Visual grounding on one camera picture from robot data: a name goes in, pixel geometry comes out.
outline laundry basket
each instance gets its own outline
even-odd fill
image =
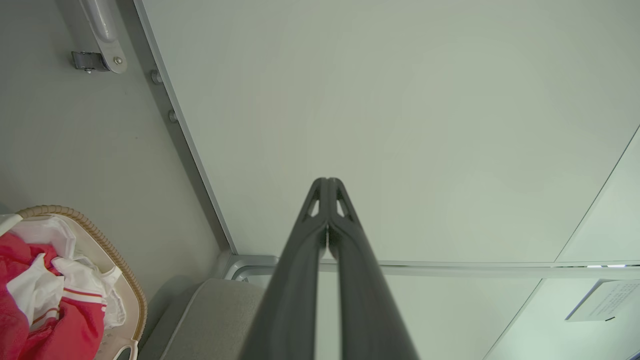
[[[122,256],[107,238],[80,212],[64,206],[35,206],[16,214],[0,215],[0,235],[15,224],[33,217],[58,217],[76,236],[76,250],[88,257],[101,272],[114,266],[122,271],[114,289],[122,298],[127,314],[125,323],[104,331],[104,337],[95,356],[96,360],[114,360],[126,348],[131,349],[130,360],[138,356],[138,341],[147,321],[147,301],[140,284]]]

